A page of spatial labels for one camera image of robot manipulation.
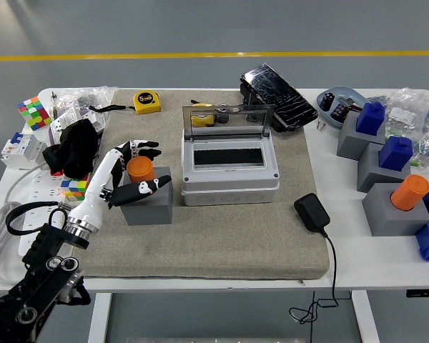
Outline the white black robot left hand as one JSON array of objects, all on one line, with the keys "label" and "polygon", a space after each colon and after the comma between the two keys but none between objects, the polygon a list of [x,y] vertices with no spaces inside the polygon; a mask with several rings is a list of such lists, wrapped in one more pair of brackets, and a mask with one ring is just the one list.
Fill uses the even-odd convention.
[{"label": "white black robot left hand", "polygon": [[137,156],[151,159],[159,156],[158,146],[155,141],[133,140],[108,151],[87,187],[84,200],[69,212],[64,230],[79,236],[95,233],[102,227],[106,210],[145,199],[168,184],[172,178],[164,175],[119,186],[127,163]]}]

